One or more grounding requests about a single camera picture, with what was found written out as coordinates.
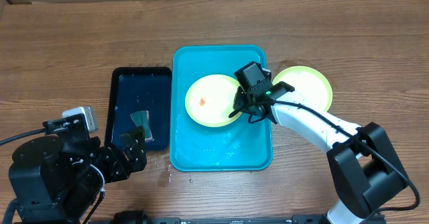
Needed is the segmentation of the yellow-green plate top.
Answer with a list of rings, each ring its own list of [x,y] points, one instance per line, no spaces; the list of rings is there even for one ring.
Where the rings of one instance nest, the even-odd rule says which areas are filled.
[[[185,109],[192,120],[205,127],[223,127],[238,119],[233,117],[233,103],[239,83],[223,74],[211,74],[194,82],[185,96]]]

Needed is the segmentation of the yellow-green plate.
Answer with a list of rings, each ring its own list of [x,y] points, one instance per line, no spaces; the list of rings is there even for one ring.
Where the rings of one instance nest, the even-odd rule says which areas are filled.
[[[211,74],[194,82],[185,96],[185,109],[192,120],[205,127],[223,127],[238,119],[233,117],[233,103],[239,83],[223,74]]]
[[[332,87],[319,71],[307,66],[292,66],[282,70],[272,81],[285,82],[298,90],[315,107],[328,111],[332,104]]]

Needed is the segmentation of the dark green sponge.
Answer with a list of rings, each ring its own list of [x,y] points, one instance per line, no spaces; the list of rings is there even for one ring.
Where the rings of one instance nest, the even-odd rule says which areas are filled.
[[[130,118],[137,127],[142,127],[144,129],[146,142],[150,142],[154,139],[149,122],[149,111],[134,112],[130,115]]]

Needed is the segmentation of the yellow-green plate bottom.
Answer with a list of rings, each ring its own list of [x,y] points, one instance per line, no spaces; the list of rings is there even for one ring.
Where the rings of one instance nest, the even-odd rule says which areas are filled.
[[[315,107],[328,111],[332,104],[332,87],[319,71],[307,66],[292,66],[282,70],[272,81],[285,82],[298,90]]]

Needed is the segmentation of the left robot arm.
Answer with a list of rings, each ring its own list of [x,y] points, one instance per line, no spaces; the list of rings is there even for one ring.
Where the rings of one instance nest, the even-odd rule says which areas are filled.
[[[12,223],[16,213],[22,223],[79,223],[101,203],[106,184],[127,180],[147,164],[142,126],[121,134],[121,149],[91,137],[83,114],[43,126],[43,137],[25,142],[12,155],[8,177],[15,199],[4,223]]]

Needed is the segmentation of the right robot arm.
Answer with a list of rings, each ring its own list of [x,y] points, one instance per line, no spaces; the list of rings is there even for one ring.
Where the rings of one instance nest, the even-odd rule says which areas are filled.
[[[410,180],[384,128],[361,127],[317,110],[285,82],[272,84],[271,72],[250,62],[235,72],[239,87],[232,116],[247,113],[258,120],[292,129],[326,154],[338,203],[323,223],[367,223],[385,203],[410,186]]]

